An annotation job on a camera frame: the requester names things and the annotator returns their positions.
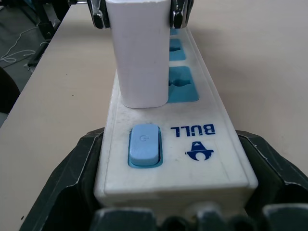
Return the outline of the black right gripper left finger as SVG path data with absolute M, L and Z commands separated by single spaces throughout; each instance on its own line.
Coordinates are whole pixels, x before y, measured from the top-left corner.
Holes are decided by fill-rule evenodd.
M 54 169 L 22 231 L 87 231 L 99 209 L 93 189 L 104 129 L 88 132 Z

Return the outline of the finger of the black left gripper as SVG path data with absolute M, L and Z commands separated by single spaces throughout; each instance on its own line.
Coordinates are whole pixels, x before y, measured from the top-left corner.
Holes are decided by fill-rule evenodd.
M 194 0 L 171 0 L 170 28 L 185 28 L 193 8 Z
M 87 0 L 93 24 L 98 29 L 110 28 L 106 0 Z

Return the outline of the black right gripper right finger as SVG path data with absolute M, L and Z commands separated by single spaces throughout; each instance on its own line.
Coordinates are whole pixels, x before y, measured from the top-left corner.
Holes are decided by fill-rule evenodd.
M 270 204 L 308 202 L 308 177 L 298 167 L 261 136 L 240 130 L 236 133 L 258 180 L 246 211 L 261 211 Z

